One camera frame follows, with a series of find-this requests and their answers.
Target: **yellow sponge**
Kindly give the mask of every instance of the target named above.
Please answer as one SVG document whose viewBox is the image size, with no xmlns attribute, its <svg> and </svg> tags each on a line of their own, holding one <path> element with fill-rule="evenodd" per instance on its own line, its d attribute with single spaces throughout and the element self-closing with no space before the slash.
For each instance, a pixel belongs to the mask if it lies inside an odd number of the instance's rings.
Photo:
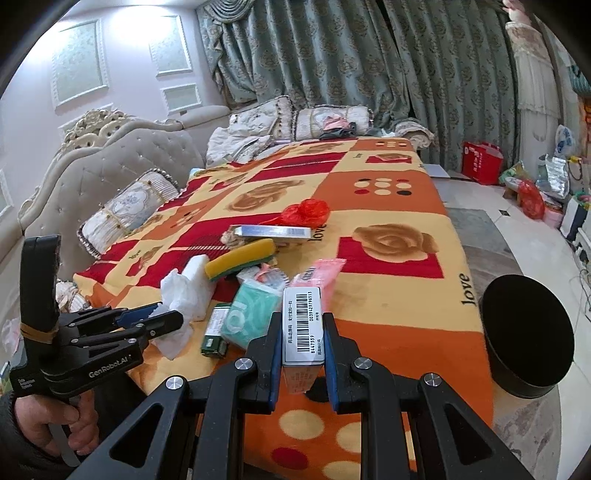
<svg viewBox="0 0 591 480">
<path fill-rule="evenodd" d="M 275 242 L 271 238 L 263 238 L 211 260 L 205 265 L 205 274 L 209 280 L 215 281 L 243 268 L 266 263 L 273 258 L 273 255 L 275 255 Z"/>
</svg>

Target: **crumpled red bag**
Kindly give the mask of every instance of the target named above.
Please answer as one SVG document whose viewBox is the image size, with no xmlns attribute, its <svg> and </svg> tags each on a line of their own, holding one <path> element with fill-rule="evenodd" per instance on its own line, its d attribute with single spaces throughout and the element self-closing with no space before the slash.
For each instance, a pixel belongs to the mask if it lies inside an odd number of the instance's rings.
<svg viewBox="0 0 591 480">
<path fill-rule="evenodd" d="M 546 206 L 534 182 L 523 180 L 519 184 L 517 193 L 519 194 L 520 206 L 524 214 L 532 220 L 540 220 L 544 217 Z"/>
<path fill-rule="evenodd" d="M 307 199 L 301 203 L 289 205 L 274 219 L 261 222 L 260 225 L 306 226 L 319 228 L 326 224 L 330 207 L 324 200 Z"/>
</svg>

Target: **ceiling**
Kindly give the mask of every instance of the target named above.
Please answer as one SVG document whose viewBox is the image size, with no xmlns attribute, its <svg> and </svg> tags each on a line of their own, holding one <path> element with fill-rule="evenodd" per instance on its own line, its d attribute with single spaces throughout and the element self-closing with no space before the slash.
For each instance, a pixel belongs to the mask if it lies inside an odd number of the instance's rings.
<svg viewBox="0 0 591 480">
<path fill-rule="evenodd" d="M 74 5 L 65 17 L 78 15 L 90 10 L 107 7 L 127 7 L 130 5 L 162 5 L 185 8 L 196 8 L 207 0 L 80 0 Z"/>
</svg>

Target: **human hand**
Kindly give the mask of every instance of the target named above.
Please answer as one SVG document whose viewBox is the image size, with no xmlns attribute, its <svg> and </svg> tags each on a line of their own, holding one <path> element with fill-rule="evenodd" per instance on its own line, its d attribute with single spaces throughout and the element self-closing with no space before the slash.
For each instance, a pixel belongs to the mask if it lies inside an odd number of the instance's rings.
<svg viewBox="0 0 591 480">
<path fill-rule="evenodd" d="M 24 437 L 49 455 L 60 456 L 47 427 L 50 423 L 70 427 L 68 445 L 78 455 L 89 455 L 99 444 L 99 415 L 92 390 L 80 395 L 77 407 L 43 395 L 17 398 L 14 416 Z"/>
</svg>

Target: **bedspread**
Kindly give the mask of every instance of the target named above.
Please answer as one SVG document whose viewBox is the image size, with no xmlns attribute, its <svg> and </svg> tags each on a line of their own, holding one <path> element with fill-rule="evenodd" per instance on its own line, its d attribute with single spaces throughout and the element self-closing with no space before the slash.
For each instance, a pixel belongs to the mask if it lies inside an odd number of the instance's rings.
<svg viewBox="0 0 591 480">
<path fill-rule="evenodd" d="M 319 258 L 346 259 L 332 299 L 340 334 L 393 373 L 439 373 L 490 424 L 492 380 L 466 258 L 408 140 L 300 142 L 264 160 L 200 172 L 74 279 L 94 306 L 159 301 L 160 280 L 211 252 L 229 225 L 272 219 L 309 197 L 330 205 L 328 223 L 304 245 L 280 250 L 278 266 L 292 276 Z M 209 308 L 231 301 L 237 288 L 221 281 Z M 131 377 L 149 393 L 169 375 L 210 374 L 216 360 L 200 354 L 204 328 L 193 323 L 190 344 L 173 361 L 149 346 Z M 240 355 L 231 349 L 223 362 Z M 246 420 L 245 461 L 286 478 L 359 478 L 360 451 L 359 416 L 289 395 L 283 380 L 275 413 Z M 414 465 L 411 447 L 409 456 Z"/>
</svg>

